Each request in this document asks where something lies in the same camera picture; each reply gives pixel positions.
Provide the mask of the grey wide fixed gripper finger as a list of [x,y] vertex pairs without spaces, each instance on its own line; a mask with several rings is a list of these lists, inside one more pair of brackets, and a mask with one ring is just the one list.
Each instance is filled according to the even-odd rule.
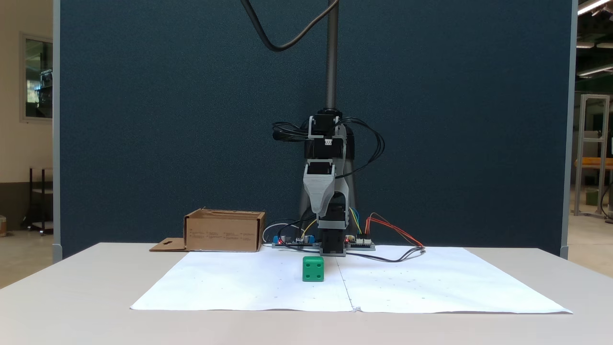
[[304,180],[311,210],[320,218],[326,216],[334,194],[334,180]]

